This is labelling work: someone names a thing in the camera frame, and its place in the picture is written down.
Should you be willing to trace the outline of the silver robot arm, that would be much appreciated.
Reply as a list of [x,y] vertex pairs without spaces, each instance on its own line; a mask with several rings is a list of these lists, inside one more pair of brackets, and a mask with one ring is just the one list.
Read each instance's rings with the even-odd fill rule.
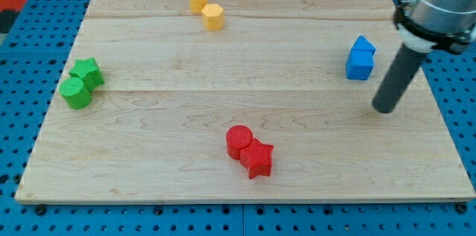
[[475,0],[398,0],[393,21],[412,51],[461,54],[475,40]]

